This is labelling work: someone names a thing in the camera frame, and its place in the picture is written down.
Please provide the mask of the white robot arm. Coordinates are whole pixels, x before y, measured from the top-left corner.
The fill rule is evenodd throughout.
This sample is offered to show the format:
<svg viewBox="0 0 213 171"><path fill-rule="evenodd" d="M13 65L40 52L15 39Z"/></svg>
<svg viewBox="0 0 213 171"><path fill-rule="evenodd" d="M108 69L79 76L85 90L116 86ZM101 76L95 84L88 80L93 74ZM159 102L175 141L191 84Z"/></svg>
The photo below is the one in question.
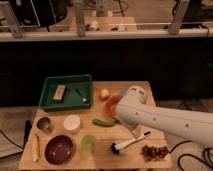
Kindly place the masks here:
<svg viewBox="0 0 213 171"><path fill-rule="evenodd" d="M133 130L145 125L213 148L213 114L146 105L147 93L130 86L116 106L119 121Z"/></svg>

